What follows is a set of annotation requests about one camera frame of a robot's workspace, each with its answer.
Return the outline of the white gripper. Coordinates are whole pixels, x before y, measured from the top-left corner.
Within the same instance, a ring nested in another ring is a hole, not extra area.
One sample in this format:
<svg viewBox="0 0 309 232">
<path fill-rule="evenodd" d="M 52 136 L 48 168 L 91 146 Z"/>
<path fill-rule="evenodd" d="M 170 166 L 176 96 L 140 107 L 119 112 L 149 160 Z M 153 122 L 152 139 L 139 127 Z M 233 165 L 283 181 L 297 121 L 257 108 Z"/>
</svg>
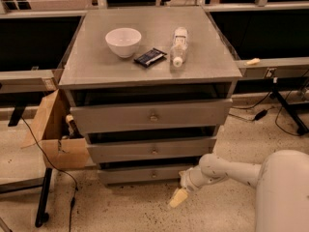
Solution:
<svg viewBox="0 0 309 232">
<path fill-rule="evenodd" d="M 176 208 L 188 197 L 188 192 L 193 192 L 206 184 L 206 177 L 203 175 L 199 166 L 191 167 L 185 171 L 180 172 L 180 185 L 182 188 L 177 188 L 168 205 L 171 208 Z"/>
</svg>

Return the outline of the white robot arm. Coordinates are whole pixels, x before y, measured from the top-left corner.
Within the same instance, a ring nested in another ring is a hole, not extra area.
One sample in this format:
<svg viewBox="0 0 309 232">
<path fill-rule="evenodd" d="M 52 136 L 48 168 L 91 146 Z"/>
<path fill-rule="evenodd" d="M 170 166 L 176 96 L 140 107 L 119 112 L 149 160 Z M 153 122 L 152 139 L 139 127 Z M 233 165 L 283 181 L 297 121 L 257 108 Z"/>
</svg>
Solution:
<svg viewBox="0 0 309 232">
<path fill-rule="evenodd" d="M 309 232 L 309 155 L 281 150 L 263 163 L 227 161 L 215 154 L 180 173 L 169 206 L 206 185 L 233 179 L 256 190 L 255 232 Z"/>
</svg>

